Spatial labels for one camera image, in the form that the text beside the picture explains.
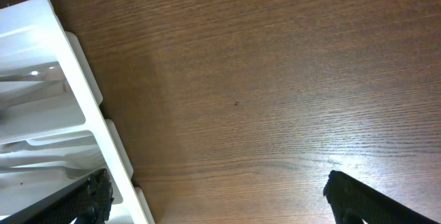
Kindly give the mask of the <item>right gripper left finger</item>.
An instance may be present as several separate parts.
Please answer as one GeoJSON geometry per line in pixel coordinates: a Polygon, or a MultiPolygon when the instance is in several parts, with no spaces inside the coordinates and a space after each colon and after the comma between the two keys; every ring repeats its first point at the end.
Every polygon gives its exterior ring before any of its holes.
{"type": "Polygon", "coordinates": [[[99,169],[31,205],[26,223],[105,223],[113,201],[110,175],[99,169]]]}

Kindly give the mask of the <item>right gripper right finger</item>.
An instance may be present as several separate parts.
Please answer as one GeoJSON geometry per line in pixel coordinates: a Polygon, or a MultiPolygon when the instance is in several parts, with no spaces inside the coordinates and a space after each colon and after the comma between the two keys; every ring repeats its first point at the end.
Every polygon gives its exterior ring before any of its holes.
{"type": "Polygon", "coordinates": [[[438,224],[341,171],[330,171],[323,195],[336,224],[438,224]]]}

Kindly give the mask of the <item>steel fork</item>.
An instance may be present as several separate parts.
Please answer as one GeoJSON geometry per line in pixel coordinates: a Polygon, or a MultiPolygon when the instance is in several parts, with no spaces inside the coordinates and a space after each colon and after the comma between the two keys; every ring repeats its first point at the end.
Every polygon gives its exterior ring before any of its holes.
{"type": "Polygon", "coordinates": [[[52,139],[49,141],[17,141],[14,143],[1,144],[1,154],[22,152],[22,151],[39,151],[65,147],[76,147],[83,145],[96,145],[93,136],[76,137],[75,139],[52,139]]]}

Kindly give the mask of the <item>white plastic cutlery tray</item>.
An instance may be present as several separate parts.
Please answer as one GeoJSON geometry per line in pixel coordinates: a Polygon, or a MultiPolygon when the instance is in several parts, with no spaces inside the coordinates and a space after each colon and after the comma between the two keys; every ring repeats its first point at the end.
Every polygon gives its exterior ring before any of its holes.
{"type": "Polygon", "coordinates": [[[134,169],[77,36],[50,0],[1,9],[1,144],[93,136],[96,145],[1,154],[1,219],[99,169],[110,175],[110,223],[152,223],[134,169]]]}

